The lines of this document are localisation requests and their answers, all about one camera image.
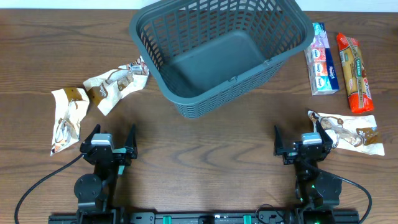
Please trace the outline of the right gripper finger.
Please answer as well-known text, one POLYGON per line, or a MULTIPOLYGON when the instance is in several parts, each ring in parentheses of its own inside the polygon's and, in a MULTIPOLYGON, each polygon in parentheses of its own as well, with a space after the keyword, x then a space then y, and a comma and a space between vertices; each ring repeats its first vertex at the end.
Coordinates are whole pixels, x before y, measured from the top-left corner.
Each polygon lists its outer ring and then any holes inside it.
POLYGON ((283 142, 277 126, 274 126, 274 132, 275 132, 274 149, 283 150, 284 149, 283 142))
POLYGON ((319 121, 316 121, 315 128, 317 130, 317 133, 320 135, 324 145, 332 145, 333 144, 332 138, 329 137, 329 135, 323 129, 323 127, 319 121))

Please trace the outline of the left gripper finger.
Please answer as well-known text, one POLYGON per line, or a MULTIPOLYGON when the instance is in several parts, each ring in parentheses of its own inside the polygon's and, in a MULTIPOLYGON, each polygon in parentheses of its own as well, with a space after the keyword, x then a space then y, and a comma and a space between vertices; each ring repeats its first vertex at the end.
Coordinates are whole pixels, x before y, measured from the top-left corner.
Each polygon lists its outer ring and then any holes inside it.
POLYGON ((99 124, 97 124, 94 129, 92 130, 92 132, 88 135, 88 137, 82 142, 81 146, 88 146, 91 144, 91 140, 93 139, 93 136, 95 134, 100 133, 100 129, 101 126, 99 124))
POLYGON ((127 150, 136 150, 137 149, 137 144, 136 144, 136 125, 133 124, 129 134, 127 135, 127 139, 124 143, 124 147, 127 150))

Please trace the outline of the grey plastic slotted basket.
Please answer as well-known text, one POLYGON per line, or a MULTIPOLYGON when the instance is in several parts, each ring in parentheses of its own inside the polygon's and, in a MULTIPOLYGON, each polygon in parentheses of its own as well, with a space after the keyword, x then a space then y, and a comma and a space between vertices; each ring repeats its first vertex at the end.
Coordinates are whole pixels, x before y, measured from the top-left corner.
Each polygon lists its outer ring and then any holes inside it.
POLYGON ((290 0, 158 1, 133 15, 129 33, 162 94, 190 119, 268 82, 315 35, 290 0))

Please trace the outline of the teal flushable wipes packet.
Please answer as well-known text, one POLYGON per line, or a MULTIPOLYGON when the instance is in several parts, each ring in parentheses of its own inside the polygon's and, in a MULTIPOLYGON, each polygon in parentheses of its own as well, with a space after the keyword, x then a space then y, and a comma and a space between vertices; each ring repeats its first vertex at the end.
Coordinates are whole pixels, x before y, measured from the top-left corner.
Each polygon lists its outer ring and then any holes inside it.
POLYGON ((125 163, 126 163, 126 148, 119 148, 119 149, 114 149, 113 150, 113 156, 116 160, 116 162, 119 164, 118 168, 118 175, 122 175, 124 172, 125 168, 125 163))

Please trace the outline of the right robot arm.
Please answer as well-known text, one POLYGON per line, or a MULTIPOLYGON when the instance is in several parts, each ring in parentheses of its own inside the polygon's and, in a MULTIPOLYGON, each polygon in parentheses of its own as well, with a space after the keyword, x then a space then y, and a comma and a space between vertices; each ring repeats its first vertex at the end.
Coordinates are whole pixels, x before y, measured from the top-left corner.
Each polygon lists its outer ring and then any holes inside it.
POLYGON ((330 153, 333 140, 319 121, 315 131, 302 135, 291 148, 284 147, 278 127, 274 128, 274 155, 295 168, 295 194, 301 201, 284 215, 285 223, 334 223, 333 207, 340 203, 341 180, 318 170, 317 163, 330 153))

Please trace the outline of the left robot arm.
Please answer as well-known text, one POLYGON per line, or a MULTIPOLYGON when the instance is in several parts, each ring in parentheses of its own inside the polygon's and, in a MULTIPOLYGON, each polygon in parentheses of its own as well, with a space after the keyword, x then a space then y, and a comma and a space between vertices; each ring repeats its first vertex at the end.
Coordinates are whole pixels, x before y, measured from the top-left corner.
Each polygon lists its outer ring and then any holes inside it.
POLYGON ((137 158, 136 126, 133 125, 124 146, 116 149, 113 135, 102 133, 96 125, 80 146, 82 158, 94 166, 91 174, 75 183, 78 199, 78 223, 129 223, 123 207, 113 206, 116 182, 133 159, 137 158))

